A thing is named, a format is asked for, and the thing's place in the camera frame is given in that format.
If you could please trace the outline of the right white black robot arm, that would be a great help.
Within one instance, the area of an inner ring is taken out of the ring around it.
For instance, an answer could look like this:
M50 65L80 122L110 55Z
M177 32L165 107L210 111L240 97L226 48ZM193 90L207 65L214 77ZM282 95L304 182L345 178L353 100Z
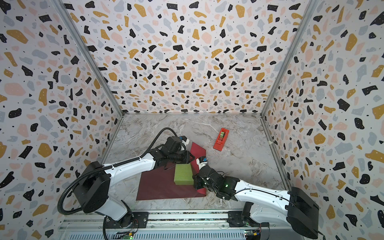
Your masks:
M243 202L242 220L251 226L274 223L290 226L299 235L317 239L319 206L301 189L272 190L247 183L239 178L223 176L208 165L193 176L194 188L215 193L226 201Z

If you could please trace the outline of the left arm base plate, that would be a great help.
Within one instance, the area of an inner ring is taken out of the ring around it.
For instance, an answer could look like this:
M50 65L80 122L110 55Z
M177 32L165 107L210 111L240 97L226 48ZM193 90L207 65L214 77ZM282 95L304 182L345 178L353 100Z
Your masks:
M103 229L145 229L148 223L149 212L133 212L123 200L122 203L128 209L128 212L119 221L107 217L103 222Z

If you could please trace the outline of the green gift box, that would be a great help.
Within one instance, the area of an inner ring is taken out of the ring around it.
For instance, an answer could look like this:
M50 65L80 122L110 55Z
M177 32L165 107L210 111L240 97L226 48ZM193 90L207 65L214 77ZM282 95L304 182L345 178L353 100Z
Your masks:
M190 164L177 164L175 166L174 183L177 186L192 186L193 170Z

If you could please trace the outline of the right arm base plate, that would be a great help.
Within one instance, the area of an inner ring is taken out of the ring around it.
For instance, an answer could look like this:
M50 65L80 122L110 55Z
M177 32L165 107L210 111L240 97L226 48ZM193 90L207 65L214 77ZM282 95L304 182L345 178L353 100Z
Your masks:
M229 211L227 222L234 227L269 227L270 223L259 223L251 218L251 208L254 203L246 202L242 211Z

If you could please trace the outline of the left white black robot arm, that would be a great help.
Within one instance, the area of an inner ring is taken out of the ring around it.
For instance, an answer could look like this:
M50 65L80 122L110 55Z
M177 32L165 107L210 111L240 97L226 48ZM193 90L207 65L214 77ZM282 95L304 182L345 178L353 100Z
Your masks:
M84 175L90 175L74 187L81 211L87 214L99 213L117 222L130 219L132 211L124 201L118 201L110 194L110 188L131 176L164 167L169 163L189 164L195 159L190 152L192 143L185 136L171 136L165 144L150 149L142 157L112 165L91 163L83 172Z

